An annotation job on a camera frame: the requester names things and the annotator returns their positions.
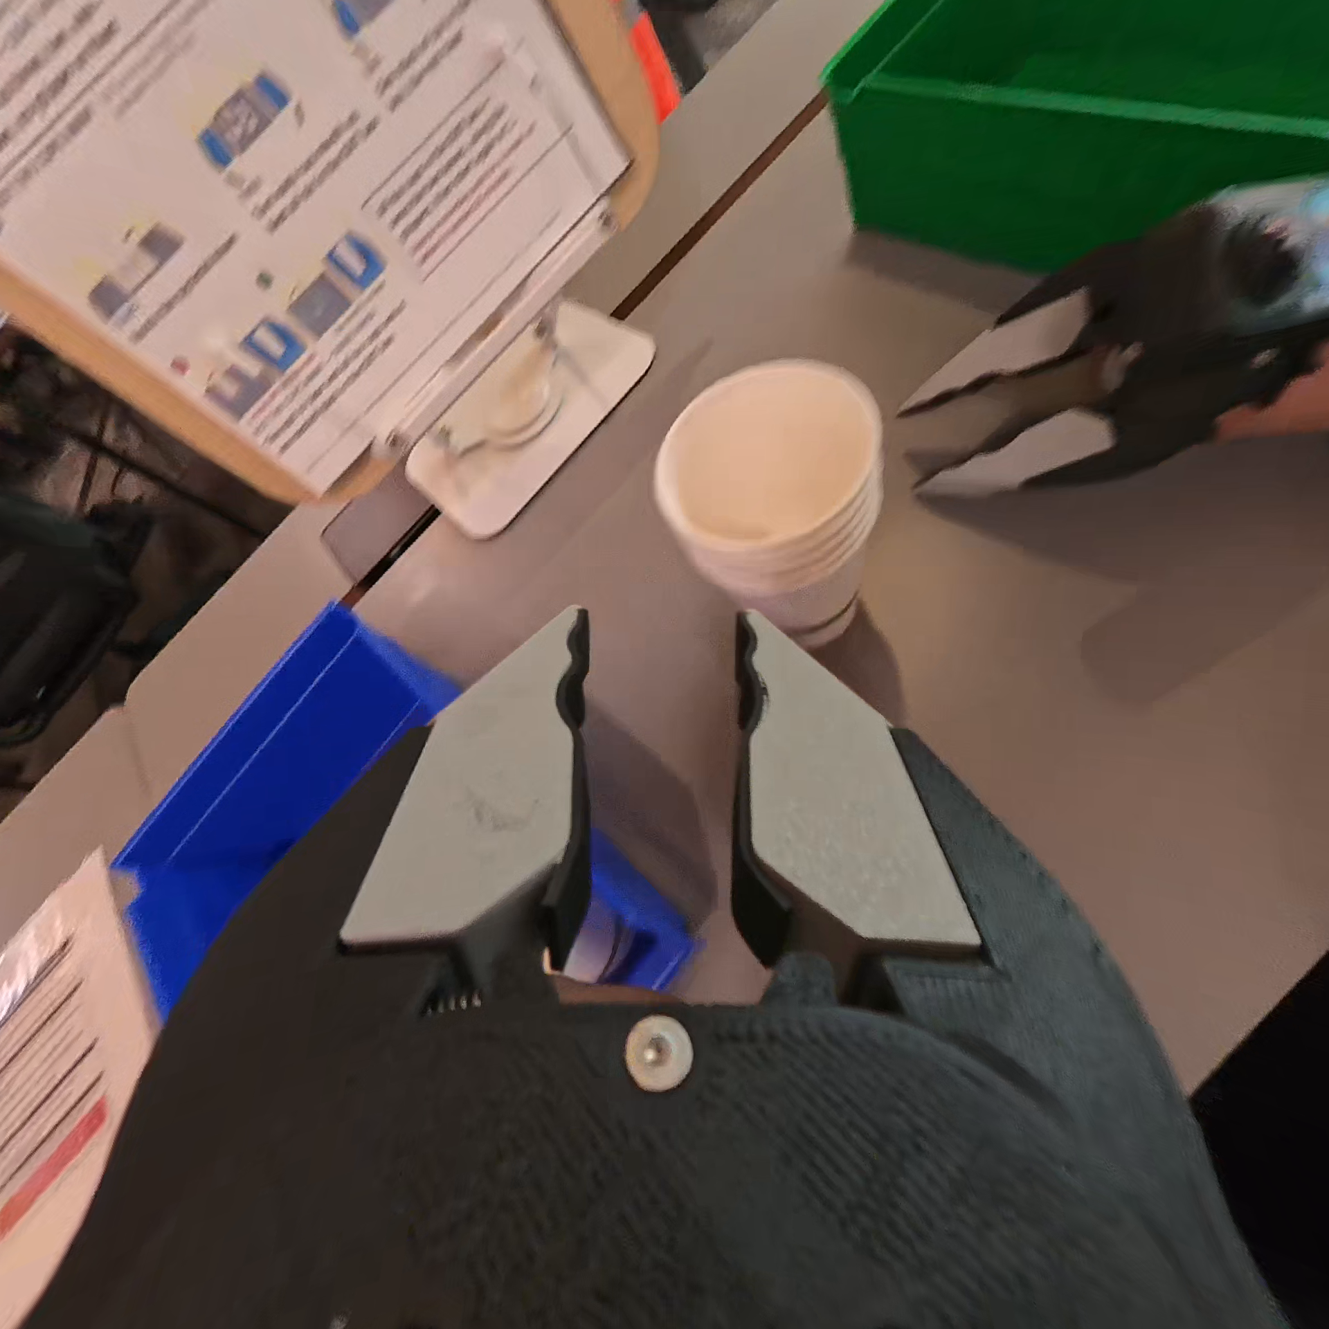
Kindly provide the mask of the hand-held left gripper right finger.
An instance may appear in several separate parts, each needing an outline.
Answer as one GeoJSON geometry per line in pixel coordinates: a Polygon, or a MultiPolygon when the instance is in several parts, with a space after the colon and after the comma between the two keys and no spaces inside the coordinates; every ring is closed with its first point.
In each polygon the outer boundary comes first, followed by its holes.
{"type": "Polygon", "coordinates": [[[731,911],[756,960],[978,955],[891,722],[756,610],[736,615],[736,684],[731,911]]]}

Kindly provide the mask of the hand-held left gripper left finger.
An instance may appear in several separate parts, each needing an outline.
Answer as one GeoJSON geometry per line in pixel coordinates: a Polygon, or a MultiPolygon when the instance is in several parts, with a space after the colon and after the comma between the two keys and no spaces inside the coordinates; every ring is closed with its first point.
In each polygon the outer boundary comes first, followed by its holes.
{"type": "Polygon", "coordinates": [[[569,605],[438,711],[338,941],[563,969],[592,898],[587,608],[569,605]]]}

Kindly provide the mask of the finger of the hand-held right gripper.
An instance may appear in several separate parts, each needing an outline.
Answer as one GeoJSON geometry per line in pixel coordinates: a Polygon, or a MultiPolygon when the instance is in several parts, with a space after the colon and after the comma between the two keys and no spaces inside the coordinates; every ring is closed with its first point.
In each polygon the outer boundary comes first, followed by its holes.
{"type": "Polygon", "coordinates": [[[987,400],[1027,417],[1038,409],[1095,404],[1099,358],[1082,343],[1092,313],[1088,287],[1022,313],[1008,309],[930,374],[897,415],[911,419],[968,400],[987,400]]]}
{"type": "Polygon", "coordinates": [[[921,479],[914,493],[925,499],[976,499],[1028,487],[1080,460],[1109,452],[1117,428],[1095,409],[1071,407],[1050,417],[998,431],[974,453],[921,479]]]}

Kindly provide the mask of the stack of white paper cups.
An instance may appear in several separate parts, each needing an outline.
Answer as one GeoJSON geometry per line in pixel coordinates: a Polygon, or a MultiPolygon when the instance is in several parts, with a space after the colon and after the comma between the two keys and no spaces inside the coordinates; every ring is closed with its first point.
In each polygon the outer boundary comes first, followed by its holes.
{"type": "Polygon", "coordinates": [[[777,358],[717,381],[658,449],[680,551],[740,608],[816,648],[853,621],[884,501],[884,423],[854,374],[777,358]]]}

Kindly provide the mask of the person's right hand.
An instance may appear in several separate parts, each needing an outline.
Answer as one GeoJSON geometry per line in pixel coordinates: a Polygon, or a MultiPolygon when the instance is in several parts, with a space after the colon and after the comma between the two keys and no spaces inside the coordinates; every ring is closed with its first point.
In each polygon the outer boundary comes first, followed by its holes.
{"type": "Polygon", "coordinates": [[[1292,379],[1269,404],[1242,404],[1218,420],[1223,441],[1296,438],[1327,431],[1327,368],[1292,379]]]}

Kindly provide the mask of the green plastic bin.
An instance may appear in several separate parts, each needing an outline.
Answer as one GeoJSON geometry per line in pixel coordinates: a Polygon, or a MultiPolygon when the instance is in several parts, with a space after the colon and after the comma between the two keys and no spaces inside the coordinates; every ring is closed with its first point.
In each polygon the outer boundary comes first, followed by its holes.
{"type": "Polygon", "coordinates": [[[1327,2],[883,2],[823,88],[859,229],[1052,271],[1324,175],[1327,2]]]}

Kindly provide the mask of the blue plastic bin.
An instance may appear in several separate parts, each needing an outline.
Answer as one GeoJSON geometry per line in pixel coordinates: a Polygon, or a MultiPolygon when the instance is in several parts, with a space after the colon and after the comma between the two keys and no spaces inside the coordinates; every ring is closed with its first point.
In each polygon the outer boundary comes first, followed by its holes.
{"type": "Polygon", "coordinates": [[[471,714],[506,719],[517,760],[546,746],[554,765],[569,760],[568,792],[555,792],[554,847],[536,854],[520,884],[546,888],[563,868],[587,881],[587,904],[573,926],[563,901],[550,922],[549,958],[592,985],[664,991],[696,952],[685,915],[592,827],[587,782],[584,683],[590,618],[569,607],[525,642],[552,659],[550,711],[543,684],[508,684],[490,669],[471,688],[430,669],[399,643],[332,602],[258,683],[220,732],[114,858],[138,888],[126,906],[145,982],[160,1018],[183,996],[212,944],[237,909],[324,819],[337,801],[406,735],[435,727],[443,754],[481,776],[479,756],[462,756],[470,714],[449,713],[457,699],[484,703],[471,714]]]}

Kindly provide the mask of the white metal stand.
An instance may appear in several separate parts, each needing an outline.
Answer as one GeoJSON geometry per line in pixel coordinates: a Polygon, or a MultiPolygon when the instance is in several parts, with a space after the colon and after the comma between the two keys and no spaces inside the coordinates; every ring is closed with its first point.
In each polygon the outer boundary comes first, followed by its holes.
{"type": "Polygon", "coordinates": [[[413,444],[405,480],[467,539],[501,534],[636,387],[655,341],[562,300],[413,444]]]}

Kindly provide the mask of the orange red object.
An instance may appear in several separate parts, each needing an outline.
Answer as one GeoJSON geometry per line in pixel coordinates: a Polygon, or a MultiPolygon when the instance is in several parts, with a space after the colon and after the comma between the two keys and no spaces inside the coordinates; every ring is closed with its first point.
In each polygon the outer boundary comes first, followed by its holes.
{"type": "Polygon", "coordinates": [[[639,2],[623,2],[623,12],[628,10],[630,42],[652,93],[656,123],[664,123],[680,105],[683,91],[647,9],[639,2]]]}

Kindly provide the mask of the dark chair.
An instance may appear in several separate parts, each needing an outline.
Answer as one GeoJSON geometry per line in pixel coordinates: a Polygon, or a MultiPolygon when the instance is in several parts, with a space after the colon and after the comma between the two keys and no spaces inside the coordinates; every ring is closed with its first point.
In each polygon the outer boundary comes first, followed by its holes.
{"type": "Polygon", "coordinates": [[[1,496],[1,744],[46,730],[139,605],[134,570],[153,531],[141,502],[74,517],[1,496]]]}

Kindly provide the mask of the laminated printed sheet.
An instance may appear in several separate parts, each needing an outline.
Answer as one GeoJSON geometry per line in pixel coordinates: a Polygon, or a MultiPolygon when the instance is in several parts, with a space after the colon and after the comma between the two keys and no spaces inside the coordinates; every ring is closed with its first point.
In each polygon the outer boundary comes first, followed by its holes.
{"type": "Polygon", "coordinates": [[[157,1037],[103,849],[1,950],[1,1325],[36,1305],[100,1186],[157,1037]]]}

